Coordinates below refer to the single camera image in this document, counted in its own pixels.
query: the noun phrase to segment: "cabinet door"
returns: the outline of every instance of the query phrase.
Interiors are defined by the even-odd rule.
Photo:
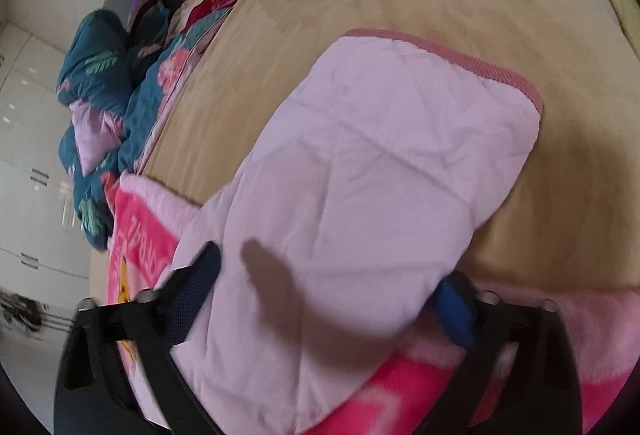
[[[58,144],[70,118],[56,94],[11,70],[0,90],[0,159],[49,183],[68,183]]]
[[[19,257],[0,250],[0,282],[8,291],[36,301],[74,310],[89,293],[89,280],[49,269],[32,269]]]
[[[2,161],[0,180],[0,246],[88,277],[89,244],[77,227],[68,230],[73,213],[68,189],[47,184]]]

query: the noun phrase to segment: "beige bed sheet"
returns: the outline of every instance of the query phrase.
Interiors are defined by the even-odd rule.
[[[205,202],[320,54],[358,27],[511,68],[543,96],[538,144],[476,234],[468,273],[556,289],[640,284],[640,63],[597,0],[239,0],[145,174]]]

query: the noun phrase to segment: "ribbed pink edge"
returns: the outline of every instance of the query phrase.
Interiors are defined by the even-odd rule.
[[[461,68],[474,73],[476,76],[493,79],[494,81],[503,82],[504,84],[517,88],[533,103],[533,106],[536,107],[538,113],[542,115],[543,103],[538,89],[531,81],[529,81],[529,79],[509,70],[508,68],[492,65],[486,61],[467,56],[466,54],[461,54],[460,52],[445,47],[444,45],[440,45],[439,43],[434,43],[404,32],[378,29],[351,29],[347,31],[345,36],[386,38],[411,43],[422,50],[439,55],[449,63],[460,66]]]

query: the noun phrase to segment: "metal bolt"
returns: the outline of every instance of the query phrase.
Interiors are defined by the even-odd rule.
[[[544,300],[540,307],[547,312],[558,312],[558,304],[552,300]]]
[[[136,296],[136,301],[138,303],[151,303],[156,299],[156,291],[153,289],[145,289],[141,290]]]
[[[93,298],[84,298],[76,307],[77,312],[83,312],[85,310],[93,310],[98,306]]]
[[[497,305],[500,303],[500,296],[495,292],[491,292],[490,290],[481,290],[478,293],[478,299],[482,303],[486,303],[488,305]]]

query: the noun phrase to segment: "hot pink blanket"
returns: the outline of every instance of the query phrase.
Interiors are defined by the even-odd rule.
[[[197,215],[169,193],[141,197],[160,195],[153,182],[121,181],[110,296],[124,274],[130,295],[134,280],[137,290],[161,285],[178,238],[171,269],[213,240],[222,273],[172,354],[227,435],[410,435],[463,355],[432,318],[416,318],[506,198],[541,109],[513,72],[405,34],[352,31]],[[145,235],[158,239],[158,254],[141,247]],[[119,253],[128,253],[126,273]],[[542,297],[495,290],[511,302]],[[586,431],[638,359],[640,328],[629,317],[640,317],[640,299],[548,297],[574,346]],[[497,401],[509,357],[478,420]],[[144,414],[164,424],[137,363],[129,376]]]

